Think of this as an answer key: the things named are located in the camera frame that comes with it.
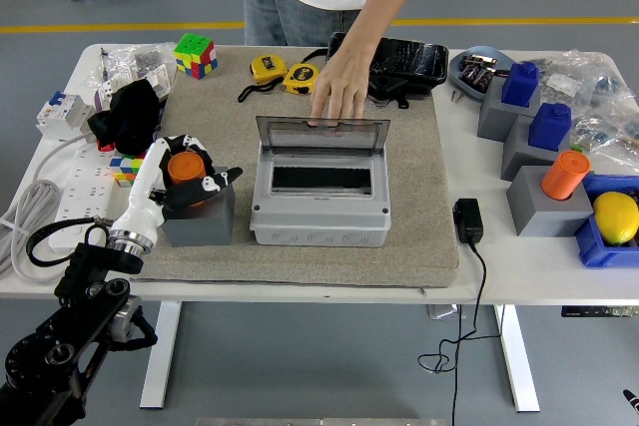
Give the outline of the person's left hand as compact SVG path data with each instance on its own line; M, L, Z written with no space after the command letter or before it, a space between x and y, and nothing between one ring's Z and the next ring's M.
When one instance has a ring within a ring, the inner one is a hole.
M311 119L358 120L363 117L373 54L374 49L343 41L316 80Z

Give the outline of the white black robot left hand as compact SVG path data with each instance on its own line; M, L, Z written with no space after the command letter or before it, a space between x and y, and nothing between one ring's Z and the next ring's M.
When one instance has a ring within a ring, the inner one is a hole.
M197 155L204 163L205 174L175 185L169 175L169 160L180 153ZM142 161L125 212L110 228L108 247L137 247L150 251L157 242L158 228L165 222L165 213L178 212L211 199L242 173L240 167L218 173L206 148L195 137L181 135L158 139Z

